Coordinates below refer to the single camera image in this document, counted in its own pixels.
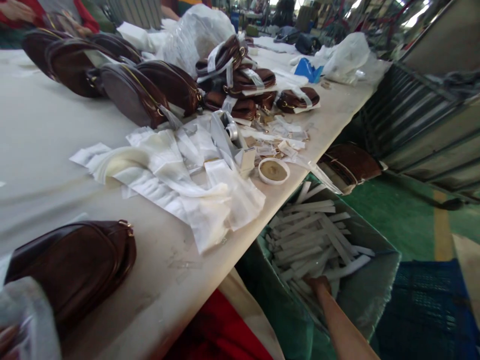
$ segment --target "blue plastic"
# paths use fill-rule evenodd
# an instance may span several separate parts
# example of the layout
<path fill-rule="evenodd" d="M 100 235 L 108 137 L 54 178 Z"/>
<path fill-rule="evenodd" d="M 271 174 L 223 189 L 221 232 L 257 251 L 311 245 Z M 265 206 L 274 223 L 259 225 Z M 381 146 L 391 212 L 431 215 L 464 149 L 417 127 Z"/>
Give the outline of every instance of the blue plastic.
<path fill-rule="evenodd" d="M 458 261 L 402 262 L 375 334 L 382 360 L 480 359 Z"/>
<path fill-rule="evenodd" d="M 320 82 L 320 76 L 322 75 L 322 71 L 324 70 L 323 66 L 315 69 L 308 59 L 302 57 L 298 62 L 298 66 L 295 70 L 295 75 L 302 75 L 308 78 L 308 82 L 312 84 L 316 84 Z"/>

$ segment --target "tape roll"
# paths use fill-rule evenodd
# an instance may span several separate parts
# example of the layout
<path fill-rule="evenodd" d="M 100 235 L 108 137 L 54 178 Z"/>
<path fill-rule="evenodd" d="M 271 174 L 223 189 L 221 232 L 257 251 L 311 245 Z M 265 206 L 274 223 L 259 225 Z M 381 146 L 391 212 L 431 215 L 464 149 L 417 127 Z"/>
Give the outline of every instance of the tape roll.
<path fill-rule="evenodd" d="M 290 177 L 290 168 L 286 162 L 267 157 L 258 164 L 260 179 L 269 185 L 281 185 Z"/>

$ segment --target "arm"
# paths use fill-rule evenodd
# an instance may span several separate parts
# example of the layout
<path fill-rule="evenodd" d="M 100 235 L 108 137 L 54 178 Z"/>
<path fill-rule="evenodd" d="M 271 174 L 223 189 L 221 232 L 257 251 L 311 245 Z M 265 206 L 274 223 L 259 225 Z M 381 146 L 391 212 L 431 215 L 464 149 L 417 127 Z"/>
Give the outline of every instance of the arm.
<path fill-rule="evenodd" d="M 82 3 L 82 0 L 74 0 L 73 3 L 75 4 L 76 9 L 78 10 L 78 14 L 83 20 L 83 24 L 80 24 L 81 26 L 77 28 L 80 34 L 84 36 L 97 34 L 100 31 L 99 23 L 85 8 L 84 4 Z"/>
<path fill-rule="evenodd" d="M 323 314 L 326 318 L 331 342 L 338 360 L 380 360 L 362 336 L 351 323 L 328 290 L 328 280 L 325 276 L 309 279 L 308 282 L 316 294 Z"/>
<path fill-rule="evenodd" d="M 161 12 L 162 12 L 163 16 L 165 16 L 166 18 L 169 18 L 169 19 L 172 19 L 172 20 L 175 20 L 175 21 L 180 20 L 180 17 L 169 7 L 166 7 L 166 6 L 162 5 L 161 6 Z"/>

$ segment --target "yellow line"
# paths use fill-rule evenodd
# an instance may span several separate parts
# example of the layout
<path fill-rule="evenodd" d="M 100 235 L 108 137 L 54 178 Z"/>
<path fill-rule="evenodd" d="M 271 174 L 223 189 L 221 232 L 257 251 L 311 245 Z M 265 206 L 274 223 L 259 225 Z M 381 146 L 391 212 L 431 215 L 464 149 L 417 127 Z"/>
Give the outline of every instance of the yellow line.
<path fill-rule="evenodd" d="M 447 195 L 434 190 L 433 198 L 439 203 L 447 200 Z M 433 210 L 433 229 L 435 234 L 435 261 L 449 261 L 454 257 L 454 243 L 450 232 L 449 212 L 435 208 Z"/>

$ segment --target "gold zipper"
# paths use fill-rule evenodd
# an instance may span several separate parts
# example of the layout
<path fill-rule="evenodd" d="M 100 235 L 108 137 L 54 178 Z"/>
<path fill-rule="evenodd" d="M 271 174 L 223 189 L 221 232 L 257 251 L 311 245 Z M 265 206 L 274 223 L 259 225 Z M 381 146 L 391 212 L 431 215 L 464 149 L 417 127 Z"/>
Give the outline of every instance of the gold zipper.
<path fill-rule="evenodd" d="M 152 95 L 150 95 L 150 93 L 147 91 L 147 89 L 143 86 L 143 84 L 140 82 L 140 80 L 135 76 L 135 74 L 133 72 L 130 71 L 130 69 L 123 65 L 123 64 L 120 64 L 125 70 L 127 70 L 131 76 L 133 76 L 133 78 L 136 80 L 136 82 L 141 86 L 141 88 L 143 89 L 143 91 L 150 97 L 150 99 L 153 101 L 153 103 L 157 106 L 157 109 L 156 109 L 156 112 L 158 113 L 158 115 L 160 115 L 161 117 L 164 116 L 161 112 L 160 112 L 160 104 L 154 99 L 154 97 Z"/>

